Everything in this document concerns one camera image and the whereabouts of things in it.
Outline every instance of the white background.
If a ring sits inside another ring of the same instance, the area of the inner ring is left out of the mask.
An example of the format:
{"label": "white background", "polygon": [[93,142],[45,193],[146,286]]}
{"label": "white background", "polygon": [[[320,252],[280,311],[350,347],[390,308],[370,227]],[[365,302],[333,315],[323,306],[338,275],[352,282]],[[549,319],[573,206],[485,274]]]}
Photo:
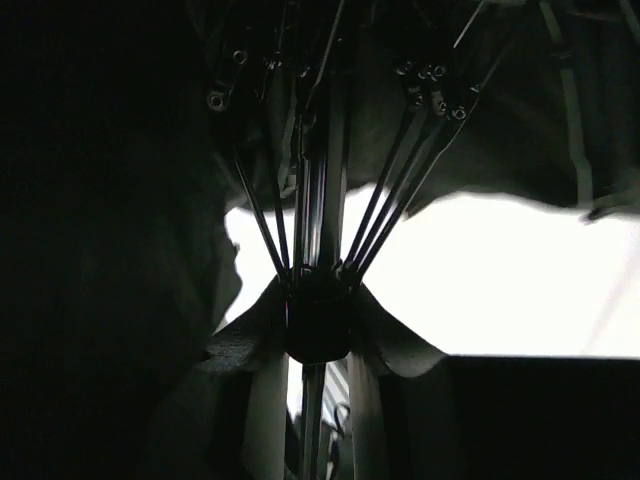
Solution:
{"label": "white background", "polygon": [[[371,189],[345,207],[346,255]],[[275,236],[275,220],[268,217]],[[292,247],[292,215],[287,237]],[[273,265],[250,212],[227,215],[244,282],[233,320]],[[457,196],[400,223],[365,277],[380,303],[448,353],[640,357],[640,222],[584,225],[577,213],[506,197]],[[289,404],[300,401],[290,364]]]}

